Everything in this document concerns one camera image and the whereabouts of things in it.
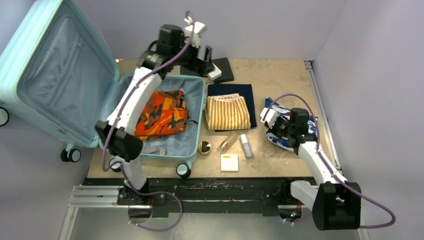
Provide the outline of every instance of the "gray wall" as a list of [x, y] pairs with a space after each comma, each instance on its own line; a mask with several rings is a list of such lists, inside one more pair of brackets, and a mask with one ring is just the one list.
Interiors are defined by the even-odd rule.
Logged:
[[0, 55], [35, 0], [0, 0]]
[[231, 59], [313, 60], [347, 0], [75, 0], [113, 55], [137, 59], [186, 10], [205, 23], [202, 45]]
[[[0, 53], [33, 0], [0, 1]], [[0, 128], [0, 239], [58, 239], [74, 184], [87, 175], [92, 150], [65, 163], [65, 145], [11, 116]]]
[[[424, 1], [350, 0], [313, 64], [344, 173], [391, 208], [373, 240], [423, 239]], [[366, 224], [390, 217], [368, 202]]]

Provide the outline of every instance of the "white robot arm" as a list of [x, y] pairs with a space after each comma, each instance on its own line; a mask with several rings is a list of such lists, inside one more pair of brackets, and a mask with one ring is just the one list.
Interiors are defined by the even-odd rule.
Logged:
[[[118, 106], [107, 118], [106, 122], [99, 120], [95, 126], [103, 144], [105, 144], [111, 128], [114, 127], [107, 148], [111, 155], [114, 156], [113, 159], [122, 163], [125, 174], [132, 186], [138, 191], [145, 193], [148, 192], [149, 185], [146, 184], [148, 181], [140, 162], [143, 142], [134, 137], [133, 134], [140, 114], [150, 97], [174, 66], [181, 65], [200, 75], [219, 71], [212, 64], [212, 48], [210, 46], [206, 46], [204, 59], [198, 59], [200, 34], [205, 31], [206, 26], [201, 22], [196, 22], [193, 29], [193, 20], [189, 16], [184, 21], [188, 25], [184, 29], [169, 24], [165, 24], [160, 28], [159, 39], [153, 42], [156, 44], [156, 50], [150, 50], [151, 45], [141, 55], [137, 64], [138, 68], [134, 71], [134, 77]], [[191, 34], [193, 34], [193, 37], [190, 45], [184, 52], [180, 53]], [[152, 70], [159, 67], [162, 67], [162, 69], [155, 74], [151, 74]], [[125, 182], [125, 185], [130, 189], [131, 186], [127, 182]]]
[[[337, 176], [341, 181], [347, 182], [321, 148], [317, 151], [317, 137], [309, 133], [308, 111], [292, 108], [289, 121], [285, 121], [272, 108], [266, 115], [267, 110], [267, 107], [262, 110], [260, 121], [277, 137], [288, 139], [294, 152], [308, 166], [318, 186], [312, 186], [308, 181], [293, 181], [290, 184], [291, 196], [312, 210], [313, 221], [319, 230], [359, 228], [361, 198], [344, 188], [334, 178]], [[347, 184], [361, 192], [357, 183]]]

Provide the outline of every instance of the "gold jar lid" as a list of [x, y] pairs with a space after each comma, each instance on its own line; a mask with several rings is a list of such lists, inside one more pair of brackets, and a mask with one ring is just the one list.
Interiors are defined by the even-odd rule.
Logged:
[[211, 144], [207, 141], [199, 142], [198, 152], [202, 156], [207, 156], [211, 153]]

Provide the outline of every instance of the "yellow striped towel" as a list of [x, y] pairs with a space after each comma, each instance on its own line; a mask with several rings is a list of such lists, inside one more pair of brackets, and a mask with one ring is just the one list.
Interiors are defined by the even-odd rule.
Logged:
[[246, 100], [239, 94], [208, 96], [206, 126], [209, 130], [250, 129]]

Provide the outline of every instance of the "folded clothing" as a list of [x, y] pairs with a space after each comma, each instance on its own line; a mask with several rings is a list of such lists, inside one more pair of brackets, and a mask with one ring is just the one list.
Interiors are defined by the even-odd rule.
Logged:
[[183, 91], [155, 91], [140, 115], [134, 136], [152, 141], [178, 134], [186, 130], [188, 119]]
[[251, 84], [214, 83], [207, 87], [208, 96], [221, 96], [230, 94], [239, 94], [240, 97], [244, 98], [247, 110], [249, 112], [250, 128], [256, 128], [258, 125], [256, 124], [255, 102]]
[[[270, 97], [267, 97], [265, 99], [265, 108], [268, 108], [273, 100]], [[285, 121], [289, 121], [290, 119], [290, 109], [287, 107], [284, 107], [282, 105], [279, 105], [278, 103], [275, 103], [272, 107], [273, 110], [275, 110], [278, 114], [278, 116], [282, 117]], [[307, 121], [307, 125], [309, 126], [309, 133], [310, 134], [317, 134], [317, 128], [315, 126], [314, 119], [312, 116], [309, 116], [309, 119]], [[271, 132], [266, 133], [266, 139], [268, 139], [271, 143], [279, 146], [280, 148], [283, 148], [287, 151], [294, 152], [293, 148], [289, 145], [289, 140], [285, 137], [277, 137]]]
[[250, 129], [246, 100], [239, 94], [208, 96], [206, 126], [209, 130]]

